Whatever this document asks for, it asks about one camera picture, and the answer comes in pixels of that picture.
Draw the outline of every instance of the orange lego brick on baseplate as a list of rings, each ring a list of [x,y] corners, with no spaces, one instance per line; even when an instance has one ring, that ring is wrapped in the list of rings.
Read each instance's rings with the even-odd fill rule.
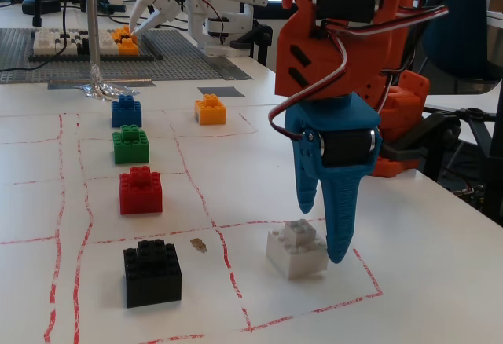
[[[138,44],[138,36],[137,35],[131,35],[129,31],[129,26],[124,26],[121,28],[118,28],[110,33],[112,36],[113,40],[122,42],[124,39],[133,39],[134,44]]]
[[[194,115],[201,126],[225,124],[227,108],[214,94],[205,94],[202,101],[196,101]]]
[[[132,39],[123,39],[121,43],[117,43],[117,46],[119,47],[119,55],[138,56],[140,54],[138,46],[133,43]]]

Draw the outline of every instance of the green lego brick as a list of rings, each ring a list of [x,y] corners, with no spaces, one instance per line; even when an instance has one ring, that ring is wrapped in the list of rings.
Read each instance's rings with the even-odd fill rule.
[[[121,126],[120,131],[122,132],[123,141],[139,141],[140,130],[138,126]]]
[[[148,163],[150,161],[149,139],[137,126],[121,126],[114,132],[113,151],[116,165],[122,163]]]

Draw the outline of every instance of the background table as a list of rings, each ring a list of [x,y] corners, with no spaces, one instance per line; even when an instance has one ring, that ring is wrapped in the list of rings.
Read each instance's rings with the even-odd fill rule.
[[[19,16],[11,26],[30,20]],[[306,218],[324,235],[322,201],[297,206],[292,145],[266,119],[281,101],[274,73],[233,62],[253,80],[140,89],[163,183],[152,215],[119,215],[128,166],[112,161],[109,104],[0,85],[0,342],[500,342],[503,231],[414,170],[364,178],[346,258],[283,279],[267,232]],[[194,121],[202,86],[244,95],[222,99],[227,125]],[[177,248],[182,300],[126,309],[123,249],[155,238]]]

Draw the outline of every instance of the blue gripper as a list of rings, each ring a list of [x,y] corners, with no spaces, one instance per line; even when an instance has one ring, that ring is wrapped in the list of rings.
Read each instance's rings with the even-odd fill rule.
[[[300,210],[303,213],[311,210],[318,181],[321,181],[328,253],[334,263],[343,260],[353,238],[358,186],[364,176],[373,172],[382,142],[377,129],[379,124],[379,114],[356,93],[305,101],[286,111],[285,128],[303,134],[302,140],[293,142]],[[326,145],[322,144],[321,134],[366,129],[373,130],[375,142],[365,163],[339,167],[323,165],[321,152]]]

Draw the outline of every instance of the chair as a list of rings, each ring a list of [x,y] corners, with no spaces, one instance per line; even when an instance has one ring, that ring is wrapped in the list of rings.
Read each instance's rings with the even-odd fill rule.
[[[497,83],[487,61],[487,1],[446,0],[449,14],[433,20],[423,35],[427,61],[455,79]]]

